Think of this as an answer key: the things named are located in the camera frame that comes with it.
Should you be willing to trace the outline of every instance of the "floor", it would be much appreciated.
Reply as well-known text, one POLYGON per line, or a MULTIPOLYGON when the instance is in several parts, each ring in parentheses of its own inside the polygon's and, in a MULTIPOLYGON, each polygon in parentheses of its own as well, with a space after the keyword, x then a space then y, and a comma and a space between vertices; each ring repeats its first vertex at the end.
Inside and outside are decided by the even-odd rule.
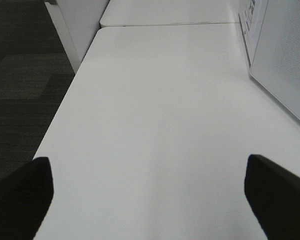
POLYGON ((42 0, 0 0, 0 179, 31 161, 74 77, 42 0))

